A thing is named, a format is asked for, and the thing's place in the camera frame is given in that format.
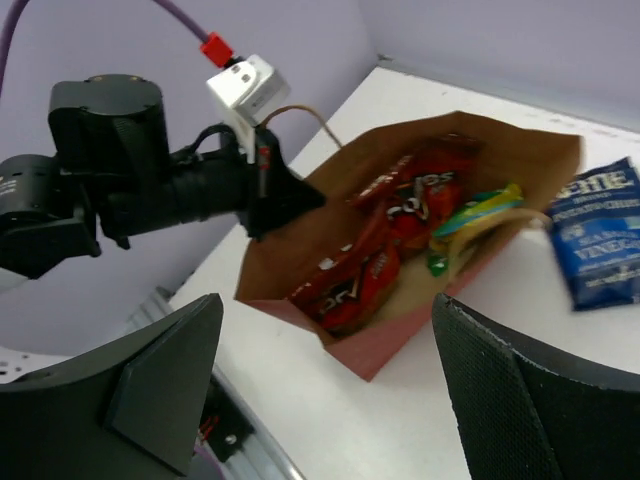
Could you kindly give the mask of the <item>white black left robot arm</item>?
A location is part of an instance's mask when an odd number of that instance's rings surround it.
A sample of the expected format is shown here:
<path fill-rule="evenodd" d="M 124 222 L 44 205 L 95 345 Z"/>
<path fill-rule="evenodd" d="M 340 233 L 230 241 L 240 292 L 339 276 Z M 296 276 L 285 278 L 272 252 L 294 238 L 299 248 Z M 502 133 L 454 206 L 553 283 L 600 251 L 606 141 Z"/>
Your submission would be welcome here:
<path fill-rule="evenodd" d="M 55 153 L 1 165 L 2 289 L 100 256 L 100 236 L 128 249 L 134 236 L 235 214 L 261 240 L 322 207 L 325 196 L 289 169 L 265 124 L 285 83 L 220 74 L 213 88 L 229 119 L 171 151 L 154 82 L 108 74 L 56 84 Z"/>

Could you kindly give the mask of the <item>blue Kettle potato chips bag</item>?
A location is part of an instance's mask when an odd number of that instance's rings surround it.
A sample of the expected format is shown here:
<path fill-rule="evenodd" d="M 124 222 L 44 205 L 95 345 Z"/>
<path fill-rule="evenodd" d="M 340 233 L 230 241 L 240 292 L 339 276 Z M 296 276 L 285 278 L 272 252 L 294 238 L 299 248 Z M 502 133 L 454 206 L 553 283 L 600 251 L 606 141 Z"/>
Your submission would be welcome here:
<path fill-rule="evenodd" d="M 628 157 L 576 175 L 548 216 L 573 310 L 639 301 L 639 175 Z"/>

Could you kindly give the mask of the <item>red Doritos chip bag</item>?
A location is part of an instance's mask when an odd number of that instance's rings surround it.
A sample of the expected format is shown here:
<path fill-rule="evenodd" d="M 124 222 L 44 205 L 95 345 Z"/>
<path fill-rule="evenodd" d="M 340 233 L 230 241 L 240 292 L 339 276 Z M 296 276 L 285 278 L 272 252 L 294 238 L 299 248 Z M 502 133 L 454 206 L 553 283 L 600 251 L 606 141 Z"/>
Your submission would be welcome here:
<path fill-rule="evenodd" d="M 398 255 L 409 259 L 427 248 L 431 232 L 461 205 L 463 180 L 483 147 L 457 133 L 431 137 L 354 194 L 350 204 L 362 211 L 384 206 Z"/>

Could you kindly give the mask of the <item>red brown paper bag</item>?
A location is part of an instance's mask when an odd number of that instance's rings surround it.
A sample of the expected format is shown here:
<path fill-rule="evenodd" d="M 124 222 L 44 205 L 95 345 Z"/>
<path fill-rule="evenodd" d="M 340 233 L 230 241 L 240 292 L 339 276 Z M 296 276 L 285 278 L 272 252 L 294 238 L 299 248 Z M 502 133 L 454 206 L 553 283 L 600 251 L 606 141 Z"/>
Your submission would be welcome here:
<path fill-rule="evenodd" d="M 455 245 L 453 269 L 434 278 L 423 251 L 400 260 L 396 286 L 370 321 L 334 338 L 287 296 L 320 270 L 343 272 L 385 242 L 391 231 L 380 208 L 361 211 L 348 199 L 403 155 L 431 137 L 457 133 L 484 143 L 463 180 L 463 195 L 514 182 L 524 191 L 518 214 L 488 220 Z M 249 243 L 235 297 L 256 310 L 317 336 L 325 351 L 363 380 L 371 380 L 430 319 L 435 297 L 454 295 L 532 218 L 541 215 L 577 172 L 579 136 L 522 129 L 461 111 L 378 127 L 343 146 L 311 173 L 326 204 Z"/>

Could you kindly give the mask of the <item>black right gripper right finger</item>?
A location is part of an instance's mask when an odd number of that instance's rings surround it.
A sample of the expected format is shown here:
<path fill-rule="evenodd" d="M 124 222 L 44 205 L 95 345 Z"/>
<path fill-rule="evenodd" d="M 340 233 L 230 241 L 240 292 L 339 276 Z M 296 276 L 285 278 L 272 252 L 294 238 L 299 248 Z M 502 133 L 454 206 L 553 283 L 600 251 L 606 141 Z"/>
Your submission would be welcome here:
<path fill-rule="evenodd" d="M 636 479 L 639 377 L 439 294 L 432 325 L 474 479 Z"/>

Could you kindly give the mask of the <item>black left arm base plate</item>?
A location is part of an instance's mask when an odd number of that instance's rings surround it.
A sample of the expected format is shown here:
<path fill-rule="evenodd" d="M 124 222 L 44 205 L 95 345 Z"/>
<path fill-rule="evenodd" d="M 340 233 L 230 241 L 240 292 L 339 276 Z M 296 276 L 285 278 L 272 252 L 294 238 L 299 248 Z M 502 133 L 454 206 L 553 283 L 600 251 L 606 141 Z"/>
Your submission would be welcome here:
<path fill-rule="evenodd" d="M 214 374 L 209 380 L 199 433 L 221 462 L 231 458 L 255 433 L 246 415 Z"/>

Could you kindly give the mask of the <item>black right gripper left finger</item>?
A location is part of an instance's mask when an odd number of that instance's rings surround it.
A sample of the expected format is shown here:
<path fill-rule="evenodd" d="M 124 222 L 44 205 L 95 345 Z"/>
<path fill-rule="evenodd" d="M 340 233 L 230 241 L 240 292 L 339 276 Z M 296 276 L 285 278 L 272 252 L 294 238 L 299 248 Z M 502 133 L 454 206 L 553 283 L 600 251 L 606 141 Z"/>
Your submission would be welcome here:
<path fill-rule="evenodd" d="M 4 479 L 188 475 L 223 318 L 207 294 L 1 387 Z"/>

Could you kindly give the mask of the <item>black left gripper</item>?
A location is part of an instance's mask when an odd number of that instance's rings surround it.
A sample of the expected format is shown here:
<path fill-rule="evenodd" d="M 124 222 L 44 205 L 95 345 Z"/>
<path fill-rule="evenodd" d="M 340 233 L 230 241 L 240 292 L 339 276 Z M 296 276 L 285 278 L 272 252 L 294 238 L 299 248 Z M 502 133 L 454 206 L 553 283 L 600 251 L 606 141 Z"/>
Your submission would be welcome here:
<path fill-rule="evenodd" d="M 228 213 L 260 241 L 326 203 L 284 164 L 249 165 L 225 124 L 171 151 L 162 92 L 140 77 L 59 82 L 48 123 L 62 177 L 122 248 L 132 236 Z"/>

